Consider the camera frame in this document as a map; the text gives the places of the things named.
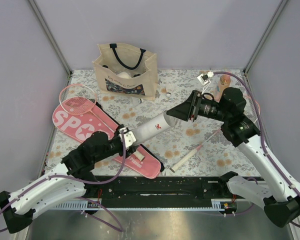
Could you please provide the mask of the white shuttlecock tube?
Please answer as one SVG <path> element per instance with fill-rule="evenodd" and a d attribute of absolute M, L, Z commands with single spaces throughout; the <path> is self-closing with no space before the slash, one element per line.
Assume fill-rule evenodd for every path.
<path fill-rule="evenodd" d="M 167 112 L 164 111 L 132 130 L 132 133 L 136 139 L 136 142 L 134 142 L 133 145 L 136 146 L 142 144 L 173 128 L 176 124 L 177 118 L 167 115 Z"/>

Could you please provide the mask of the shuttlecock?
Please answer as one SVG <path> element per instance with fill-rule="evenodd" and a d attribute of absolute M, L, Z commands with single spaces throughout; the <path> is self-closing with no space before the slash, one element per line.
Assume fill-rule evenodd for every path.
<path fill-rule="evenodd" d="M 174 84 L 167 84 L 165 86 L 165 91 L 166 91 L 165 95 L 166 95 L 166 97 L 170 98 L 172 96 L 172 93 L 175 91 L 175 89 L 176 89 L 176 86 Z"/>
<path fill-rule="evenodd" d="M 144 102 L 144 100 L 142 98 L 137 98 L 137 97 L 131 97 L 131 105 L 133 107 L 138 106 L 140 104 L 142 104 Z"/>

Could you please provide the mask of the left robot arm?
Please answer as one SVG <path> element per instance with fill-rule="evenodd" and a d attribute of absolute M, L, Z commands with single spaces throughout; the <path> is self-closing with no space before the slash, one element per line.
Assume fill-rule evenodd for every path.
<path fill-rule="evenodd" d="M 96 196 L 98 185 L 108 184 L 118 175 L 97 181 L 92 173 L 95 163 L 114 155 L 125 160 L 136 149 L 135 134 L 123 125 L 111 139 L 105 132 L 96 131 L 37 180 L 15 192 L 0 193 L 0 216 L 6 223 L 3 230 L 18 233 L 42 213 L 64 201 Z"/>

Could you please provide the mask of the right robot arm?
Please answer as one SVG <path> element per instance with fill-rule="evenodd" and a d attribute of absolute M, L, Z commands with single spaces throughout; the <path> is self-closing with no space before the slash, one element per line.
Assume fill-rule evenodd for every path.
<path fill-rule="evenodd" d="M 223 198 L 233 194 L 245 198 L 262 208 L 274 225 L 283 228 L 300 216 L 300 182 L 283 167 L 265 144 L 261 131 L 244 114 L 246 104 L 238 88 L 226 88 L 220 101 L 207 99 L 194 90 L 186 101 L 169 109 L 167 115 L 183 121 L 195 121 L 198 116 L 221 121 L 224 137 L 250 160 L 267 186 L 231 172 L 221 177 L 218 194 Z"/>

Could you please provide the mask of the left pink badminton racket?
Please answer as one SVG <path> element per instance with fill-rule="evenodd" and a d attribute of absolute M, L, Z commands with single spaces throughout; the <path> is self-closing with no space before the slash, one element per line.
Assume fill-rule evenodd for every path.
<path fill-rule="evenodd" d="M 94 132 L 104 132 L 109 139 L 115 135 L 114 126 L 101 116 L 97 107 L 97 95 L 88 86 L 71 84 L 59 94 L 59 106 L 52 114 L 55 127 L 82 143 Z"/>

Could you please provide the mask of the floral tablecloth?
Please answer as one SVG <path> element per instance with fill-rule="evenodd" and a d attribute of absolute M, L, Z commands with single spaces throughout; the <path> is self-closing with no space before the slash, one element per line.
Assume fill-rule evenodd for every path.
<path fill-rule="evenodd" d="M 133 107 L 131 97 L 103 93 L 93 70 L 75 70 L 71 82 L 90 87 L 97 101 L 118 123 L 134 129 L 153 117 L 185 101 L 193 90 L 200 90 L 199 70 L 161 69 L 155 100 Z M 175 85 L 170 98 L 166 85 Z M 243 153 L 221 132 L 221 122 L 198 117 L 196 121 L 178 121 L 176 126 L 146 141 L 144 146 L 164 165 L 161 176 L 218 177 L 229 171 L 245 177 L 259 172 Z"/>

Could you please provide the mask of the shuttlecock by tote bag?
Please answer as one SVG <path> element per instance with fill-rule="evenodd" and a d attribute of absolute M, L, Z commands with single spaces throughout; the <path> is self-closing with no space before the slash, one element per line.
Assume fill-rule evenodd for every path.
<path fill-rule="evenodd" d="M 138 106 L 140 104 L 142 104 L 144 102 L 144 100 L 142 98 L 137 98 L 137 97 L 131 97 L 131 105 L 133 107 Z"/>

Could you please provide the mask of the pink racket cover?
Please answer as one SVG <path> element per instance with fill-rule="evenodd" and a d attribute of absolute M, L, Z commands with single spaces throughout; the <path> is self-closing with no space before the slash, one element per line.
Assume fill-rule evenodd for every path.
<path fill-rule="evenodd" d="M 62 133 L 80 143 L 61 160 L 68 174 L 76 178 L 109 157 L 148 179 L 156 178 L 165 169 L 144 145 L 123 144 L 119 124 L 98 104 L 92 113 L 80 115 L 72 115 L 59 105 L 52 114 L 52 121 Z"/>

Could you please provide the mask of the peach lotion bottle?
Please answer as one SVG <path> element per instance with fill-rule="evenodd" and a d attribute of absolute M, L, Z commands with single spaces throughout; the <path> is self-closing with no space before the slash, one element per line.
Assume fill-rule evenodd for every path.
<path fill-rule="evenodd" d="M 220 76 L 214 91 L 215 101 L 220 101 L 223 91 L 230 86 L 231 81 L 231 77 L 227 74 L 223 74 Z"/>

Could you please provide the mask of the white item inside bag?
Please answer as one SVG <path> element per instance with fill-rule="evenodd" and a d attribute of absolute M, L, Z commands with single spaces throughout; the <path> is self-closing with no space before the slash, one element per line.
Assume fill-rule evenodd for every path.
<path fill-rule="evenodd" d="M 124 71 L 118 73 L 117 76 L 120 78 L 123 78 L 123 79 L 131 79 L 132 78 L 129 73 L 124 72 Z"/>

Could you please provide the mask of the beige canvas tote bag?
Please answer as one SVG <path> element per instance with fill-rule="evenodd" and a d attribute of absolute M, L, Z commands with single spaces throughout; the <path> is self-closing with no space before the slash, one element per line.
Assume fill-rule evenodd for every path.
<path fill-rule="evenodd" d="M 98 45 L 93 62 L 100 91 L 153 101 L 158 88 L 157 54 L 125 43 Z"/>

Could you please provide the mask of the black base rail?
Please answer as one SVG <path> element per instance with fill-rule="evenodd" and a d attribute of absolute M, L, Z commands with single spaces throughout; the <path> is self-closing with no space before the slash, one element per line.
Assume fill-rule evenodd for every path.
<path fill-rule="evenodd" d="M 203 176 L 120 176 L 110 183 L 94 185 L 85 196 L 100 200 L 109 209 L 203 209 L 213 206 L 212 199 L 233 199 L 218 180 Z"/>

